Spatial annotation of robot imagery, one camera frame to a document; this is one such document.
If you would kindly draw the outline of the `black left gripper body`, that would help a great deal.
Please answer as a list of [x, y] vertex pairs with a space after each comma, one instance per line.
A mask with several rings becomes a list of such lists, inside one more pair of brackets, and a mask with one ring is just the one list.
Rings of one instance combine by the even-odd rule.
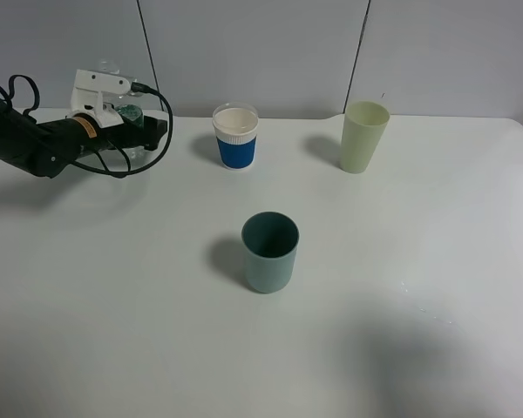
[[122, 177], [132, 169], [127, 149], [133, 144], [133, 124], [127, 120], [101, 128], [91, 116], [79, 113], [44, 123], [25, 115], [24, 122], [28, 124], [24, 143], [29, 146], [24, 170], [36, 177], [52, 179], [69, 165], [115, 177], [115, 170], [105, 159], [106, 152], [122, 158]]

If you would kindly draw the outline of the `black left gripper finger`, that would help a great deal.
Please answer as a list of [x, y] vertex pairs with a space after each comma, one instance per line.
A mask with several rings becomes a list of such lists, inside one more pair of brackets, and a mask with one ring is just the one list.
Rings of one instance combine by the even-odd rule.
[[156, 151], [162, 137], [167, 133], [168, 123], [164, 119], [144, 116], [141, 124], [131, 122], [128, 134], [129, 147], [142, 147], [146, 151]]

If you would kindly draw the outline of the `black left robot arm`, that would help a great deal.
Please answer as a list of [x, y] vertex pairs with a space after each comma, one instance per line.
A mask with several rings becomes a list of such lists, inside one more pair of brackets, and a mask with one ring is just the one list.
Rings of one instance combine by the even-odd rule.
[[[121, 75], [79, 70], [70, 113], [63, 119], [39, 124], [31, 115], [40, 106], [40, 92], [32, 78], [27, 82], [33, 91], [33, 105], [23, 111], [13, 107], [18, 78], [11, 76], [6, 88], [0, 85], [0, 161], [36, 177], [53, 179], [72, 165], [123, 179], [152, 168], [166, 155], [173, 136], [172, 113], [164, 119], [142, 115], [131, 120], [105, 100], [108, 95], [162, 98], [154, 88]], [[158, 155], [141, 167], [129, 165], [124, 171], [113, 171], [107, 165], [95, 168], [79, 161], [88, 155], [99, 156], [102, 151], [117, 151], [128, 161], [127, 150], [137, 147]]]

